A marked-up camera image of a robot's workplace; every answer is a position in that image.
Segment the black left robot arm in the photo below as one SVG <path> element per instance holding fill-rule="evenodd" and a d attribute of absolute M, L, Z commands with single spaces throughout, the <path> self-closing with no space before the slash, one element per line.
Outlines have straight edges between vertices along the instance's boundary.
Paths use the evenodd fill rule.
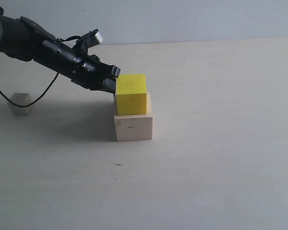
<path fill-rule="evenodd" d="M 91 91 L 115 93 L 120 69 L 102 63 L 88 49 L 102 43 L 98 29 L 67 39 L 56 38 L 36 22 L 4 16 L 0 6 L 0 52 L 11 58 L 35 61 Z"/>

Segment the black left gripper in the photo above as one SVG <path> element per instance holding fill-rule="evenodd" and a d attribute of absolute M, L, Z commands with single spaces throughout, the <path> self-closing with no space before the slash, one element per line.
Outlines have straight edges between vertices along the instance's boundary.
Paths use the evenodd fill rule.
<path fill-rule="evenodd" d="M 96 55 L 84 55 L 61 42 L 45 40 L 38 48 L 38 63 L 85 89 L 116 92 L 120 68 L 102 63 Z"/>

